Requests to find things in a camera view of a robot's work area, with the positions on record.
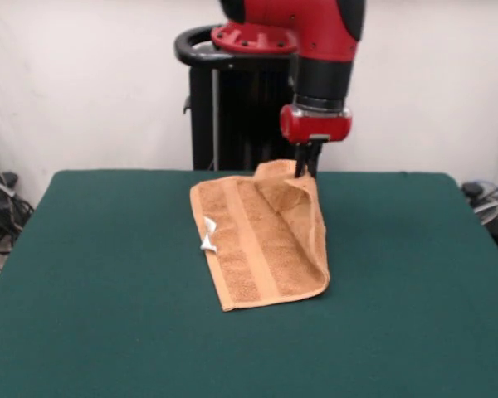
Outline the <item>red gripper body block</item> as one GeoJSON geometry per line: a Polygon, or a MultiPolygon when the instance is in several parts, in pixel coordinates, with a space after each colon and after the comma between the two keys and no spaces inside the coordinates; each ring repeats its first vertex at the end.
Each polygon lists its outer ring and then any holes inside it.
{"type": "Polygon", "coordinates": [[[280,112],[281,134],[290,143],[313,140],[340,142],[347,138],[352,126],[348,109],[338,113],[320,113],[288,104],[280,112]]]}

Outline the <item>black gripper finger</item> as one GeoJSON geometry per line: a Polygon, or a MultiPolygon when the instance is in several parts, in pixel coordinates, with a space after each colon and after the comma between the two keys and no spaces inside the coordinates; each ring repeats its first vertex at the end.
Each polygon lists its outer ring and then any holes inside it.
{"type": "Polygon", "coordinates": [[[320,158],[320,141],[310,141],[307,146],[307,171],[313,177],[317,176],[320,158]]]}
{"type": "Polygon", "coordinates": [[[295,147],[295,178],[302,177],[307,168],[308,145],[298,143],[295,147]]]}

